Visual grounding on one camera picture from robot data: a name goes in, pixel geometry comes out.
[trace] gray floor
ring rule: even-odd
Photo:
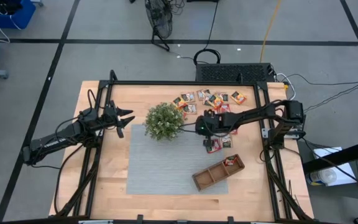
[[[347,0],[358,25],[358,1]],[[74,0],[44,0],[26,30],[7,30],[13,39],[59,39]],[[213,40],[262,40],[275,1],[221,0]],[[208,38],[213,18],[211,2],[187,3],[173,18],[169,39]],[[148,39],[151,35],[144,1],[80,0],[68,39]],[[357,41],[339,0],[283,0],[269,40]],[[10,73],[0,80],[0,201],[58,44],[0,44],[0,69]],[[204,45],[171,45],[172,51],[192,57]],[[210,45],[220,51],[222,63],[258,62],[260,45]],[[200,60],[214,62],[201,55]],[[277,72],[299,73],[311,82],[358,80],[358,46],[268,45],[265,62]],[[83,80],[106,79],[114,69],[120,80],[194,80],[191,60],[177,58],[150,44],[65,44],[41,112],[34,137],[51,133],[73,116]],[[305,107],[350,86],[311,86],[292,77],[296,99]],[[307,139],[347,147],[358,143],[358,90],[308,113]],[[58,166],[62,152],[41,164]],[[23,167],[4,220],[48,215],[57,171]],[[352,223],[358,217],[357,200],[310,189],[316,218]]]

